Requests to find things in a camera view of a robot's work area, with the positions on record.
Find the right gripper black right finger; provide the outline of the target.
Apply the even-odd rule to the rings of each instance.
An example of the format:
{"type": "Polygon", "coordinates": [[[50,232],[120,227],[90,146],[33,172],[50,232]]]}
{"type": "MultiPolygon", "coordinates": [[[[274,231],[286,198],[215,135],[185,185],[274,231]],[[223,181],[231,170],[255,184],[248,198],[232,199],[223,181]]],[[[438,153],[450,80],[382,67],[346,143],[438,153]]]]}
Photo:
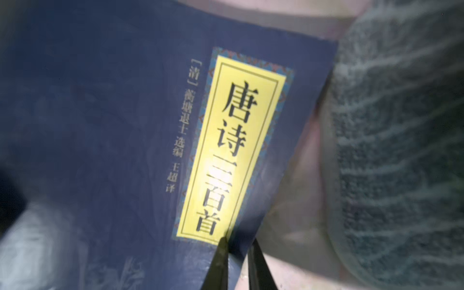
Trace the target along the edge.
{"type": "Polygon", "coordinates": [[[278,290],[257,239],[248,251],[248,278],[250,290],[278,290]]]}

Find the grey wiping cloth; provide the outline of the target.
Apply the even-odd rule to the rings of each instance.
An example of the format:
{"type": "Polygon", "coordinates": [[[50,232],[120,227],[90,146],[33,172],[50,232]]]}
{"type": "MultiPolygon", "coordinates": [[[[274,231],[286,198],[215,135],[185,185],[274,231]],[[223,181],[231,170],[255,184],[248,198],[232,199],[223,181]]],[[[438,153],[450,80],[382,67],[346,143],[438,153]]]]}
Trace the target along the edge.
{"type": "Polygon", "coordinates": [[[464,4],[373,1],[320,111],[327,231],[377,290],[464,287],[464,4]]]}

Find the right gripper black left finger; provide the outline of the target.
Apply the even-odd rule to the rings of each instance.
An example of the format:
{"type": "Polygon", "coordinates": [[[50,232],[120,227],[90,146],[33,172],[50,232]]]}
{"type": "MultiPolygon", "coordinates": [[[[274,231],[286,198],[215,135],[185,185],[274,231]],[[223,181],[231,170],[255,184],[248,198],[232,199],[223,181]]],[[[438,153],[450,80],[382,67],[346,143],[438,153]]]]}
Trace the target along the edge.
{"type": "Polygon", "coordinates": [[[219,240],[201,290],[228,290],[228,240],[219,240]]]}

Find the blue book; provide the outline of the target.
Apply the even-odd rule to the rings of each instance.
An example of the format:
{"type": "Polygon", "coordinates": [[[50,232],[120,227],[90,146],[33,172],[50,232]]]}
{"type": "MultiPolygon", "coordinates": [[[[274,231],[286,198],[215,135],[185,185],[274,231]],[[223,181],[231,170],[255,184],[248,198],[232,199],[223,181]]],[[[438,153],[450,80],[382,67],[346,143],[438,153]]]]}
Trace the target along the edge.
{"type": "Polygon", "coordinates": [[[1,288],[238,280],[338,44],[177,1],[1,2],[1,288]]]}

